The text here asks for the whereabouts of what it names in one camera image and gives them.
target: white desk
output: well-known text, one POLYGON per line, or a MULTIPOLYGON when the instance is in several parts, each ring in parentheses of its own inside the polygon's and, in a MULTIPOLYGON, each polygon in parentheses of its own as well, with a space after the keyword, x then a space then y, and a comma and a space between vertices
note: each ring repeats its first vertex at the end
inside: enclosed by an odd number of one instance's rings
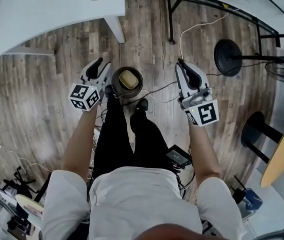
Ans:
MULTIPOLYGON (((125 0, 1 0, 0 55, 48 31, 100 18, 123 43, 117 18, 123 15, 125 0)), ((54 51, 30 49, 26 53, 53 55, 54 51)))

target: black round base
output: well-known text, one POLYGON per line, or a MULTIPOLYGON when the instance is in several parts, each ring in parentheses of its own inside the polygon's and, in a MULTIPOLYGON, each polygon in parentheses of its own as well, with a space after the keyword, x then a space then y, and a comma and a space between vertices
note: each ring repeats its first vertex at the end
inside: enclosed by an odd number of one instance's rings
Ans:
POLYGON ((214 60, 217 69, 226 77, 237 75, 242 67, 242 60, 231 59, 231 56, 242 56, 240 48, 232 40, 220 40, 214 49, 214 60))
POLYGON ((259 125, 262 123, 264 123, 264 115, 262 112, 255 112, 248 118, 241 134, 241 143, 244 147, 247 147, 247 142, 250 142, 251 144, 257 142, 262 133, 256 130, 254 125, 259 125))

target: pant leg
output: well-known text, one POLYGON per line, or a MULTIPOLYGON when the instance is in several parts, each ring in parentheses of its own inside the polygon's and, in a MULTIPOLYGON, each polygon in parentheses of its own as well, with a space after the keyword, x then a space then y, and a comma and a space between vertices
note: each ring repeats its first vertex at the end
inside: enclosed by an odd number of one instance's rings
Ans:
POLYGON ((147 119, 143 111, 136 111, 130 124, 135 134, 135 166, 171 171, 172 165, 166 156, 168 147, 156 124, 147 119))
POLYGON ((131 149, 123 107, 116 98, 107 101, 107 114, 97 141, 93 178, 119 167, 131 166, 131 149))

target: round black stool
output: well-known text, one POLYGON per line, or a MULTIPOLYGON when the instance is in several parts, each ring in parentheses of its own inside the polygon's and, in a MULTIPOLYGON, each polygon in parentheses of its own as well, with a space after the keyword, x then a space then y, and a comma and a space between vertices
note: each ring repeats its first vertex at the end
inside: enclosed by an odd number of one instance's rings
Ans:
POLYGON ((264 115, 262 112, 253 113, 246 121, 241 135, 241 143, 244 147, 248 147, 252 150, 259 158, 261 158, 266 164, 269 162, 269 158, 264 155, 254 144, 258 138, 264 134, 271 140, 279 143, 283 134, 267 125, 264 122, 264 115))

